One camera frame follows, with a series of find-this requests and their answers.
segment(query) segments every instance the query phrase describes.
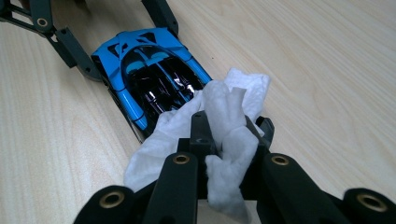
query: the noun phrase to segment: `white tissue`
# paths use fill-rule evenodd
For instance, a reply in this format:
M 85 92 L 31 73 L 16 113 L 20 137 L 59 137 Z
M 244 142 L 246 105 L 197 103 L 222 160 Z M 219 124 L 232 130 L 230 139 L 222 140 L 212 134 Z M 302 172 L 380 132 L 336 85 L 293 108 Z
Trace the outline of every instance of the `white tissue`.
M 152 136 L 132 156 L 124 175 L 125 186 L 139 191 L 158 179 L 165 158 L 177 151 L 178 139 L 190 137 L 191 116 L 205 110 L 215 143 L 222 151 L 222 158 L 208 156 L 205 160 L 209 204 L 247 223 L 248 211 L 239 185 L 258 140 L 245 127 L 245 115 L 252 121 L 260 115 L 269 83 L 267 75 L 245 75 L 232 68 L 223 81 L 210 81 L 178 111 L 162 113 Z

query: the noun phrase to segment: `toy car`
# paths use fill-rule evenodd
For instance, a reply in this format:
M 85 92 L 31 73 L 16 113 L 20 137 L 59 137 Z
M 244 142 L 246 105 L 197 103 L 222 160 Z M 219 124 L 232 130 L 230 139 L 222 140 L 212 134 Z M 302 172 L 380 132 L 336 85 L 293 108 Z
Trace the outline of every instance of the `toy car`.
M 140 142 L 152 134 L 162 112 L 181 108 L 211 80 L 166 28 L 120 33 L 92 60 Z

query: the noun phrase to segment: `black plastic arm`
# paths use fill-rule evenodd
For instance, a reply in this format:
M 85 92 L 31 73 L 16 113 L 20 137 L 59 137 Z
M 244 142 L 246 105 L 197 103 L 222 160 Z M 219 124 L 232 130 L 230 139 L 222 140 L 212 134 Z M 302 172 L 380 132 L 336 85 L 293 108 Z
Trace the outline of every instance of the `black plastic arm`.
M 178 24 L 166 0 L 142 0 L 156 27 L 166 27 L 177 37 Z
M 81 74 L 91 80 L 102 80 L 99 71 L 88 54 L 74 38 L 69 29 L 57 31 L 53 26 L 50 0 L 30 0 L 30 8 L 12 5 L 8 0 L 0 0 L 0 20 L 20 26 L 48 39 L 54 49 L 69 67 L 77 66 Z M 18 13 L 33 24 L 14 18 Z
M 157 27 L 167 27 L 174 36 L 177 36 L 177 20 L 165 0 L 143 0 L 142 2 Z M 32 24 L 16 19 L 13 13 L 22 15 Z M 53 26 L 50 0 L 30 0 L 29 8 L 17 7 L 9 0 L 0 0 L 0 21 L 7 21 L 47 38 L 67 66 L 76 66 L 86 78 L 102 80 L 100 71 L 71 31 L 68 28 L 58 31 Z

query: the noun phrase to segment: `wood grain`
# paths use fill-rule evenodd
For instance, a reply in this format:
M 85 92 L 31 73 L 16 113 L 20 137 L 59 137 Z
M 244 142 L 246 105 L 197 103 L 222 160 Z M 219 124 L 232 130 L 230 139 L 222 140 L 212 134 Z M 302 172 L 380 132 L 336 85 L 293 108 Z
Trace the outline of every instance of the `wood grain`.
M 337 197 L 365 187 L 396 202 L 396 2 L 168 0 L 179 37 L 215 79 L 231 67 L 272 83 L 272 151 Z M 53 1 L 89 53 L 152 27 L 140 1 Z M 103 84 L 45 39 L 0 23 L 0 223 L 72 223 L 99 189 L 122 185 L 139 144 Z M 254 203 L 248 203 L 253 223 Z M 200 202 L 199 223 L 231 223 Z

